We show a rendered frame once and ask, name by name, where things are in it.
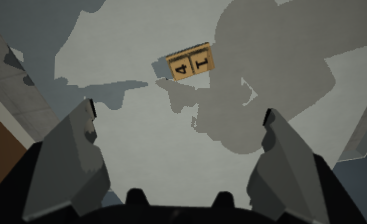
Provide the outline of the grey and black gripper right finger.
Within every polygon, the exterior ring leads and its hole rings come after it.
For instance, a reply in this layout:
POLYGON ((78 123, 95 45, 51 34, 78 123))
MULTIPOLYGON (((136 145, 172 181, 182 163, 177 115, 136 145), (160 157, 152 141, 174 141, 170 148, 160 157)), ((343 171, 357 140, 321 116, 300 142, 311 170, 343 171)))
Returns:
POLYGON ((251 211, 279 224, 367 224, 323 157, 276 109, 267 109, 263 126, 266 153, 246 188, 251 211))

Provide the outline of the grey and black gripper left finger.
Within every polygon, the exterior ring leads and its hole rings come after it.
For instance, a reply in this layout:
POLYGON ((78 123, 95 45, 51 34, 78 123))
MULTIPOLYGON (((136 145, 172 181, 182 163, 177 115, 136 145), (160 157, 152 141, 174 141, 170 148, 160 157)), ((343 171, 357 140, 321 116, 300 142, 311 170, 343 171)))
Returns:
POLYGON ((102 208, 111 183, 93 145, 96 117, 84 99, 31 145, 0 183, 0 224, 69 224, 102 208))

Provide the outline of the tan rectangular tray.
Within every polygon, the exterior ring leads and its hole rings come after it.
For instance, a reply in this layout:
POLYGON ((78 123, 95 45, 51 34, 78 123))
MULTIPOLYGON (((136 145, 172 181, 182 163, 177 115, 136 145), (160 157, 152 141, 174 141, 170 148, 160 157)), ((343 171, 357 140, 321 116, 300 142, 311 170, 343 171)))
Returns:
POLYGON ((213 57, 212 57, 212 53, 211 53, 211 48, 210 48, 209 42, 202 43, 200 45, 197 45, 197 46, 194 46, 194 47, 191 47, 191 48, 188 48, 188 49, 185 49, 185 50, 182 50, 182 51, 179 51, 179 52, 176 52, 174 54, 171 54, 171 55, 166 56, 166 61, 168 63, 168 66, 169 66, 169 69, 171 71, 171 74, 172 74, 172 77, 173 77, 174 81, 175 81, 175 78, 173 76, 172 70, 171 70, 170 65, 169 65, 171 59, 174 59, 174 58, 177 58, 177 57, 180 57, 180 56, 183 56, 183 55, 187 54, 188 55, 188 58, 189 58, 189 61, 190 61, 191 68, 192 68, 193 75, 195 75, 194 70, 193 70, 193 67, 192 67, 192 63, 191 63, 191 60, 190 60, 189 53, 194 52, 194 51, 197 51, 197 50, 200 50, 200 49, 203 49, 203 48, 207 48, 210 51, 210 56, 211 56, 211 60, 212 60, 212 64, 213 64, 213 69, 214 69, 215 66, 214 66, 213 57))

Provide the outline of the tan wooden cube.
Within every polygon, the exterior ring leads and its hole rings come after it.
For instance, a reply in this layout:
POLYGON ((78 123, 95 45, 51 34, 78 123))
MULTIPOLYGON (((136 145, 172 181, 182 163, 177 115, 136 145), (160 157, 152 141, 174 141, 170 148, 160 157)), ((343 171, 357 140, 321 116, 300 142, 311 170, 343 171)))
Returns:
POLYGON ((213 69, 210 52, 207 48, 191 52, 189 56, 195 75, 213 69))
POLYGON ((192 68, 187 54, 171 59, 169 65, 175 81, 193 76, 192 68))

